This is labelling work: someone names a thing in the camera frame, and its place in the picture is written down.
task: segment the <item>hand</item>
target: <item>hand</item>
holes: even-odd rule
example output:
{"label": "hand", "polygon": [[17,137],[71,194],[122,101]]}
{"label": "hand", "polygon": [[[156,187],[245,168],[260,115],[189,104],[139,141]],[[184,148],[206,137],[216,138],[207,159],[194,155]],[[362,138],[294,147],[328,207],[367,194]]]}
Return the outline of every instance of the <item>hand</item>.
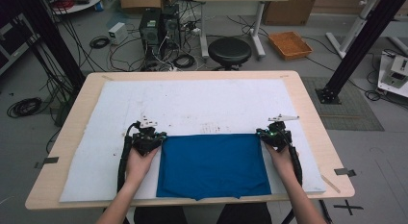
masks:
{"label": "hand", "polygon": [[126,165],[126,183],[135,185],[143,180],[158,150],[159,148],[154,149],[145,157],[142,157],[134,148],[130,150]]}
{"label": "hand", "polygon": [[273,165],[275,166],[279,176],[294,175],[292,158],[289,153],[289,147],[286,146],[281,152],[277,152],[273,147],[265,143],[268,152],[272,156]]}

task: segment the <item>person's right hand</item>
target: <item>person's right hand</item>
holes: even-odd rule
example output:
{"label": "person's right hand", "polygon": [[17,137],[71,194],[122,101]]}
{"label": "person's right hand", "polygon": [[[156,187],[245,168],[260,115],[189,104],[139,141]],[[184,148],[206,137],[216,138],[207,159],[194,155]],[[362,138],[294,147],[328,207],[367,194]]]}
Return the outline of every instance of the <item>person's right hand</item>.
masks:
{"label": "person's right hand", "polygon": [[281,152],[277,152],[272,146],[265,143],[268,152],[272,156],[273,165],[275,166],[279,176],[294,175],[292,158],[289,153],[289,147],[286,146]]}

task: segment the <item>wooden table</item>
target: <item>wooden table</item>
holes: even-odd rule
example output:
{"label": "wooden table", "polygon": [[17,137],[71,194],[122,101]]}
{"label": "wooden table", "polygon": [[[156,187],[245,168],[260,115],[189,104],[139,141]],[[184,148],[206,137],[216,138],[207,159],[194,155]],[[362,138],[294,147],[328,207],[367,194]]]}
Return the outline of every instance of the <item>wooden table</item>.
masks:
{"label": "wooden table", "polygon": [[263,58],[266,56],[264,48],[261,44],[261,41],[258,37],[259,27],[261,25],[262,13],[264,12],[264,5],[266,1],[288,1],[288,0],[195,0],[198,2],[202,2],[201,4],[201,34],[200,34],[200,45],[201,45],[201,55],[204,59],[209,57],[208,54],[208,45],[207,45],[207,38],[206,38],[206,26],[205,26],[205,16],[209,14],[208,5],[210,3],[214,5],[212,7],[212,11],[219,12],[217,9],[221,9],[225,13],[224,15],[246,15],[247,9],[250,8],[250,3],[258,3],[258,7],[256,12],[250,14],[256,14],[256,22],[254,24],[254,28],[250,30],[251,38],[255,44],[257,58]]}
{"label": "wooden table", "polygon": [[[343,168],[336,150],[326,133],[314,105],[298,74],[294,71],[239,71],[239,72],[158,72],[158,73],[92,73],[87,77],[72,110],[58,136],[49,158],[58,157],[57,163],[45,164],[27,198],[29,210],[107,207],[109,202],[60,203],[69,167],[84,130],[93,112],[101,89],[107,81],[172,81],[216,79],[282,79],[293,101],[304,134],[314,153],[326,191],[310,194],[313,199],[351,197],[354,188],[346,175],[338,176],[334,169]],[[199,205],[288,200],[286,194],[234,198],[150,199],[133,201],[132,206]]]}

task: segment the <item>person's left hand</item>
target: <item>person's left hand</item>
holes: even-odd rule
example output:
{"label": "person's left hand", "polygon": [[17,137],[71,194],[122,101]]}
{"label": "person's left hand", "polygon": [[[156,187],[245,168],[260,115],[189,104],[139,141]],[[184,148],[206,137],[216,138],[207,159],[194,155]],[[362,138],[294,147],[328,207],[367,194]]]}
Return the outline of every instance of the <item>person's left hand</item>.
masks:
{"label": "person's left hand", "polygon": [[142,157],[134,148],[130,150],[126,167],[126,183],[137,184],[143,180],[159,148],[154,149],[145,157]]}

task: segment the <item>gray mat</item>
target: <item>gray mat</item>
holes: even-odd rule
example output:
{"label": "gray mat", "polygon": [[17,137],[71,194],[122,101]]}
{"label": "gray mat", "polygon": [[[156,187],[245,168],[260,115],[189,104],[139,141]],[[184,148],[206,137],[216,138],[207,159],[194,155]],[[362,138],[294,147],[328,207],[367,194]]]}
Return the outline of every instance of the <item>gray mat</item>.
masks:
{"label": "gray mat", "polygon": [[327,130],[384,131],[358,88],[346,83],[339,94],[341,105],[321,104],[315,92],[324,88],[329,78],[302,78],[313,104]]}

